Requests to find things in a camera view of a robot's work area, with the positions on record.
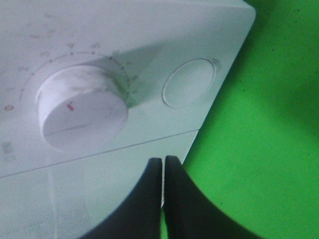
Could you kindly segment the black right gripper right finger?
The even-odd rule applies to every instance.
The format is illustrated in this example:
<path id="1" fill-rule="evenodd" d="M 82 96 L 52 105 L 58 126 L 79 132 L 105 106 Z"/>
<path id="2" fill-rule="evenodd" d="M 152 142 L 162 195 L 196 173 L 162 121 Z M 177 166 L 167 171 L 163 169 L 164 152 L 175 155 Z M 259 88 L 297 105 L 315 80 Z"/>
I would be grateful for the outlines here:
<path id="1" fill-rule="evenodd" d="M 259 239 L 211 203 L 176 156 L 164 166 L 164 214 L 170 239 Z"/>

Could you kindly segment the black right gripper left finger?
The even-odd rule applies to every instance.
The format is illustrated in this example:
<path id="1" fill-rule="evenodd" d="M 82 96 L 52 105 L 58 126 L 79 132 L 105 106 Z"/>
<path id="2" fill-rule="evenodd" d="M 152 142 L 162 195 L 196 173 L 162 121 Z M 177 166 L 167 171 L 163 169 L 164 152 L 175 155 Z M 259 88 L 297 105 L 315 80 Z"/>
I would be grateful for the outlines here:
<path id="1" fill-rule="evenodd" d="M 82 239 L 159 239 L 162 160 L 150 158 L 125 200 Z"/>

